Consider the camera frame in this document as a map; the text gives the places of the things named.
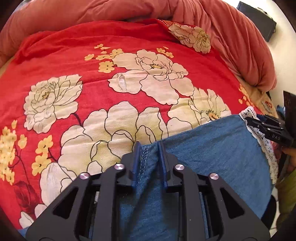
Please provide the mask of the person's right hand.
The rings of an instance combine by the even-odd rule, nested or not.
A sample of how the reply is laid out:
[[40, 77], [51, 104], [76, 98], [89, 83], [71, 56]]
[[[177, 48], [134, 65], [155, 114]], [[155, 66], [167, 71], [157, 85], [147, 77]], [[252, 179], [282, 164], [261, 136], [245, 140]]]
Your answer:
[[292, 173], [296, 168], [296, 148], [282, 147], [282, 152], [290, 157], [287, 173]]

